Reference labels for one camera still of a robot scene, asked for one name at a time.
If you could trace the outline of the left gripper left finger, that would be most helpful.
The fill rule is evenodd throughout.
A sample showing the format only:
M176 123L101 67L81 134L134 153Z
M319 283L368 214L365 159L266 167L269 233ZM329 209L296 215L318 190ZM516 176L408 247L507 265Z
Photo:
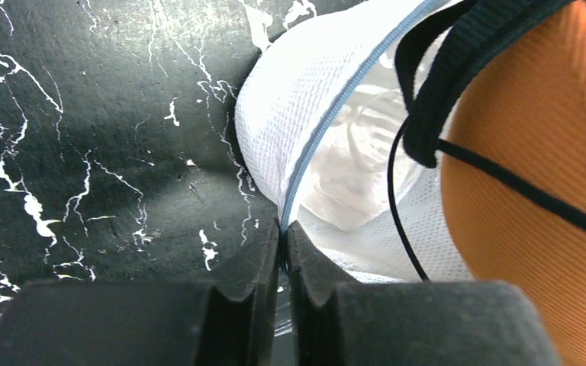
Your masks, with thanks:
M187 281L38 281L0 318L0 365L268 365L279 225Z

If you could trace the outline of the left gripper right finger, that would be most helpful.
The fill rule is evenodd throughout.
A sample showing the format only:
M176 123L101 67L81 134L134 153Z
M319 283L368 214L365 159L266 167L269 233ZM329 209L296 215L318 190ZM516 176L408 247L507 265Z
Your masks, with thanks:
M299 365L559 365L535 307L499 281L367 284L292 224L285 257Z

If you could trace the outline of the white mesh laundry basket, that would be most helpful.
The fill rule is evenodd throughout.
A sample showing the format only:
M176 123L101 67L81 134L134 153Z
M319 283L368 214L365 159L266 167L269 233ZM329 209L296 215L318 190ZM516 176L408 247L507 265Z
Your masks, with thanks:
M447 229L440 172L391 151L407 117L395 51L448 7L366 1L308 19L264 52L240 90L240 150L282 228L298 223L360 281L419 281L419 268L432 281L472 277Z

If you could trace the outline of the orange bra with black straps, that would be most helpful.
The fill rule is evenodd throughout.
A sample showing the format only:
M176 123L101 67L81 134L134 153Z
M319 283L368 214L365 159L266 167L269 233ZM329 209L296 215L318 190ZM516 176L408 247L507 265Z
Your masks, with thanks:
M468 270L520 287L563 363L586 365L586 1L462 1L394 61L394 144L439 169Z

